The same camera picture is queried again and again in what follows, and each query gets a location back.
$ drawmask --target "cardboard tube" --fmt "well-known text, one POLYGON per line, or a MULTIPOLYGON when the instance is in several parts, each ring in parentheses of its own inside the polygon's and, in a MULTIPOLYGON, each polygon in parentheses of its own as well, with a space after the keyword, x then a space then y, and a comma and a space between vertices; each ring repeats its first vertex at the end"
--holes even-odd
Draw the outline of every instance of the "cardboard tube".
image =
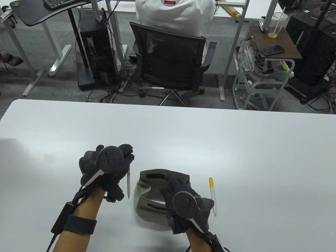
POLYGON ((233 7, 223 7, 232 17, 236 19, 236 21, 240 21, 242 19, 242 15, 233 7))

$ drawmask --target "keyboard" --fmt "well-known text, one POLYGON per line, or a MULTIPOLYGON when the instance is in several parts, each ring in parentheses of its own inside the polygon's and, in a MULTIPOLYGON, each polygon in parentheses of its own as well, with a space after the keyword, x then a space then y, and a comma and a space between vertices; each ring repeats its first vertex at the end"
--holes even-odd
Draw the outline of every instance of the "keyboard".
POLYGON ((43 2, 45 2, 47 6, 52 10, 61 8, 64 5, 69 5, 77 1, 78 0, 43 0, 43 2))

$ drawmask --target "gray carpet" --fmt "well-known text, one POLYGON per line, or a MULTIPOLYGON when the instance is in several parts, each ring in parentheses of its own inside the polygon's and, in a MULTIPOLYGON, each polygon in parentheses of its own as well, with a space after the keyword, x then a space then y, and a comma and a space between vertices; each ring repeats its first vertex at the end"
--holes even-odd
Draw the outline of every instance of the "gray carpet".
MULTIPOLYGON (((78 16, 76 11, 74 11, 74 15, 75 17, 78 16)), ((135 15, 119 14, 118 19, 122 43, 133 45, 134 35, 129 26, 129 22, 136 22, 135 15)), ((19 24, 14 29, 15 34, 21 42, 33 67, 35 69, 44 69, 45 71, 28 97, 22 96, 23 91, 30 82, 29 73, 26 70, 25 64, 21 64, 16 70, 13 70, 17 73, 17 76, 12 74, 0 75, 0 90, 2 93, 0 97, 0 118, 11 102, 16 99, 85 101, 90 92, 81 92, 77 87, 74 50, 75 36, 67 13, 60 13, 50 19, 50 26, 55 31, 61 47, 63 48, 66 44, 73 46, 62 67, 54 77, 48 76, 48 70, 54 63, 55 56, 42 25, 27 27, 19 19, 18 21, 19 24)), ((249 24, 244 23, 240 39, 244 37, 248 25, 249 24)), ((227 88, 225 90, 225 102, 221 102, 219 99, 217 74, 224 72, 236 28, 237 24, 233 20, 220 18, 215 18, 212 23, 206 27, 204 36, 208 41, 215 41, 218 44, 211 66, 204 75, 205 94, 191 95, 190 93, 186 93, 184 95, 185 100, 191 107, 235 109, 231 92, 234 77, 229 76, 225 86, 225 88, 227 88)), ((5 49, 11 54, 19 56, 17 49, 13 45, 3 25, 0 25, 0 49, 5 49)), ((235 74, 233 66, 231 66, 229 74, 235 74)), ((94 91, 90 98, 92 100, 99 100, 105 94, 106 92, 104 91, 94 91)), ((118 95, 114 103, 157 105, 163 97, 164 94, 161 92, 150 92, 145 98, 118 95)), ((317 107, 325 107, 323 101, 316 103, 317 107)), ((174 97, 170 98, 165 105, 182 106, 174 97)), ((287 91, 284 91, 279 98, 274 107, 274 111, 316 113, 315 110, 307 105, 301 105, 299 100, 294 98, 287 91)))

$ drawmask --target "pen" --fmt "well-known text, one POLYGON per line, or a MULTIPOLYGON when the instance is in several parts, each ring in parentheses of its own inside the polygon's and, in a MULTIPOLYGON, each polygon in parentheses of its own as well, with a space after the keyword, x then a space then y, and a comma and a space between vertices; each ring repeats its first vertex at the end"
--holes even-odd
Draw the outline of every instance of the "pen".
POLYGON ((209 178, 209 185, 210 185, 211 199, 215 202, 215 205, 212 208, 212 211, 213 211, 213 214, 216 217, 217 216, 217 204, 216 204, 215 191, 213 189, 213 180, 212 180, 212 177, 209 178))
POLYGON ((127 196, 129 199, 129 196, 131 195, 131 167, 128 166, 128 172, 127 172, 127 196))

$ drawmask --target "glove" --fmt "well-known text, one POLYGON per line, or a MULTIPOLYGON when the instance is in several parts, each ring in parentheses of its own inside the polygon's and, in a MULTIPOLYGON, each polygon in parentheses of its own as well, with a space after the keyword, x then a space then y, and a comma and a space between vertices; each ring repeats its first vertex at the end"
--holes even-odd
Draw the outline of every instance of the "glove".
POLYGON ((200 197, 185 181, 175 178, 171 174, 166 175, 165 180, 167 181, 167 186, 160 188, 160 192, 166 202, 168 225, 172 228, 173 234, 184 233, 189 228, 192 228, 197 236, 202 236, 209 230, 208 218, 214 206, 214 201, 200 197), (199 212, 193 217, 193 220, 200 230, 190 220, 184 219, 177 214, 173 205, 173 198, 178 192, 188 192, 195 197, 199 212))
MULTIPOLYGON (((79 159, 79 167, 83 174, 90 174, 92 170, 99 170, 99 153, 104 148, 103 145, 98 145, 96 151, 87 152, 84 157, 79 159)), ((97 186, 102 187, 107 191, 106 200, 108 202, 115 202, 116 200, 120 201, 124 198, 122 189, 119 187, 119 181, 125 177, 129 170, 129 165, 134 160, 134 155, 132 154, 133 148, 129 144, 122 144, 118 147, 122 154, 123 160, 116 163, 111 162, 112 172, 104 173, 103 175, 98 176, 92 183, 85 187, 87 192, 93 191, 97 186)))

